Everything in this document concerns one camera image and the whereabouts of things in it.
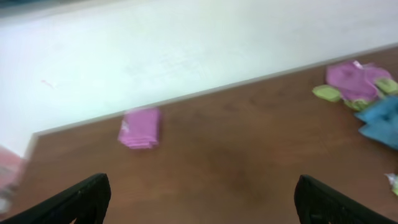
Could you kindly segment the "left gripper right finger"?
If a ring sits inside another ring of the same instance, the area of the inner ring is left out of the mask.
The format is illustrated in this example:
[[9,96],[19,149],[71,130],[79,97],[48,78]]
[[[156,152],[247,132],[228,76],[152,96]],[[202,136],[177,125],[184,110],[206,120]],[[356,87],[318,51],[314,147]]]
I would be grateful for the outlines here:
[[397,224],[309,175],[300,176],[294,203],[301,224]]

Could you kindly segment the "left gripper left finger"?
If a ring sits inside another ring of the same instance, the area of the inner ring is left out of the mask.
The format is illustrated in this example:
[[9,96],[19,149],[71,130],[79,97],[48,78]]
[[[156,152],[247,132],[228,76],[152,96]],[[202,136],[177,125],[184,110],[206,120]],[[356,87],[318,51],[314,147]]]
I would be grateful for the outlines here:
[[111,187],[105,173],[92,175],[2,224],[103,224]]

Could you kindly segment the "pink purple microfiber cloth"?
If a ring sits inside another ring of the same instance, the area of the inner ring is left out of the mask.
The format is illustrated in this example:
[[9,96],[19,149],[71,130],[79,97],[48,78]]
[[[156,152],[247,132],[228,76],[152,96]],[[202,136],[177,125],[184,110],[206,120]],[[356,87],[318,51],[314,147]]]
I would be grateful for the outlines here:
[[146,108],[125,113],[118,140],[130,149],[152,149],[159,144],[160,110]]

